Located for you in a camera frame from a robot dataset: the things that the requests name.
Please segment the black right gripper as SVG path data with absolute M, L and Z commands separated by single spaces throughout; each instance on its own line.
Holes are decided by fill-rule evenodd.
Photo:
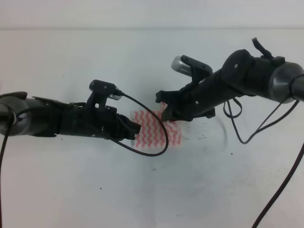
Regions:
M 215 116 L 215 107 L 228 100 L 228 83 L 220 76 L 207 76 L 190 82 L 180 90 L 159 91 L 156 103 L 166 103 L 161 120 L 192 121 L 194 118 Z

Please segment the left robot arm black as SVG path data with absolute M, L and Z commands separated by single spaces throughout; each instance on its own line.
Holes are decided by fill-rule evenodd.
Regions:
M 118 114 L 116 108 L 97 108 L 90 99 L 86 103 L 66 104 L 41 97 L 28 98 L 26 92 L 1 95 L 1 134 L 6 133 L 10 117 L 13 120 L 10 136 L 70 135 L 121 141 L 135 139 L 141 129 L 139 124 Z

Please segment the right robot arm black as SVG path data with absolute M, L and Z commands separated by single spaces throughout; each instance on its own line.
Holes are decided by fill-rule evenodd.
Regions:
M 171 64 L 174 71 L 191 77 L 191 82 L 177 91 L 159 91 L 157 103 L 167 106 L 162 121 L 187 121 L 215 116 L 215 107 L 233 98 L 259 96 L 278 103 L 304 99 L 304 69 L 274 57 L 256 38 L 252 40 L 261 57 L 247 50 L 233 52 L 221 69 L 186 55 L 177 56 Z

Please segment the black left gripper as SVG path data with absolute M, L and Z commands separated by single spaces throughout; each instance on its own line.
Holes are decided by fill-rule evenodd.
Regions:
M 105 111 L 86 106 L 65 104 L 58 107 L 60 135 L 97 137 L 103 139 L 134 140 L 141 126 L 118 114 L 114 107 Z

